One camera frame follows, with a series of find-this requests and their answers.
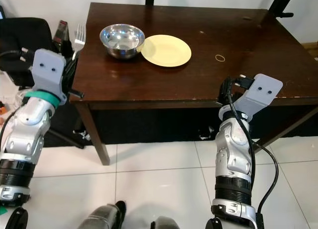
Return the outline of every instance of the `silver fork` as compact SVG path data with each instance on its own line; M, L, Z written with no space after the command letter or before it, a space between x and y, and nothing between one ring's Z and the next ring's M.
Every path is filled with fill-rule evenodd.
M86 41L86 26L85 25L78 25L78 30L76 32L76 37L74 41L74 54L72 60L76 58L76 55L80 50L83 49Z

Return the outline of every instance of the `yellow plate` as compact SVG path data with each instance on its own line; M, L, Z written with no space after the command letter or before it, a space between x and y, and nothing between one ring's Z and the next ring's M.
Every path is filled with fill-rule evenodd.
M154 35L145 39L141 53L149 62L163 67L177 67L191 58L189 45L170 35Z

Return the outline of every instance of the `dark brown table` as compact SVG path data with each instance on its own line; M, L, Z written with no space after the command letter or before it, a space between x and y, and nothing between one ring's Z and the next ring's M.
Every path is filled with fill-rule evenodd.
M99 40L101 30L115 23L137 26L146 37L176 36L188 43L192 57L171 69L142 55L117 60ZM91 3L86 29L73 84L85 97L70 101L104 165L109 157L91 110L219 107L219 87L227 76L269 75L284 83L272 105L310 105L261 139L264 145L318 112L317 63L267 10ZM217 54L225 62L216 61Z

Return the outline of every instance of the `metal bowl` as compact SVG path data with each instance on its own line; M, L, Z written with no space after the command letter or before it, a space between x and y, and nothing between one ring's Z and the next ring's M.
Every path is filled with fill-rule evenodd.
M129 24L113 24L104 28L99 38L107 52L117 59L131 59L141 52L145 35Z

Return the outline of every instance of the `floor tile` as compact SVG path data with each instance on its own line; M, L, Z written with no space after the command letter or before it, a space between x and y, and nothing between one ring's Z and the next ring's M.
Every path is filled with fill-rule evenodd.
M318 161L283 163L281 167L311 229L318 229Z
M96 149L86 146L43 148L34 177L116 172L116 145L107 145L110 165L103 166Z
M200 168L117 173L116 200L127 202L123 229L149 229L159 216L200 229L212 215Z
M279 163L318 160L318 137L280 138L271 148Z
M194 142L118 145L118 172L193 167L200 167Z
M202 167L215 167L215 158L217 155L217 145L215 141L196 141ZM273 163L271 157L265 152L260 151L255 155L256 164Z
M211 195L211 200L213 200L215 197L215 168L204 168L203 172ZM255 184L252 191L252 205L257 209L260 200L274 179L275 167L272 164L258 165L256 167L255 175ZM262 213L264 216L265 228L309 228L293 192L282 173L279 174L276 187L265 202Z
M74 229L99 206L114 203L115 174L33 178L30 188L23 205L27 228Z

